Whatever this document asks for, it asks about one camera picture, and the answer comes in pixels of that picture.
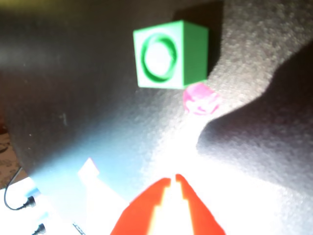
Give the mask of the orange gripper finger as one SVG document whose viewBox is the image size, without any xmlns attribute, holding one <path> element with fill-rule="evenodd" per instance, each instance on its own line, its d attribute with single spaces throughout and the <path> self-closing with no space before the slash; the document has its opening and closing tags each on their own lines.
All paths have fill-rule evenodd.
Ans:
<svg viewBox="0 0 313 235">
<path fill-rule="evenodd" d="M 176 174 L 176 182 L 181 184 L 182 195 L 188 201 L 191 221 L 195 235 L 225 235 L 225 231 L 218 224 L 211 211 L 202 202 L 180 174 Z"/>
<path fill-rule="evenodd" d="M 146 235 L 151 224 L 155 206 L 160 205 L 164 189 L 171 179 L 162 178 L 135 198 L 122 212 L 112 235 Z"/>
</svg>

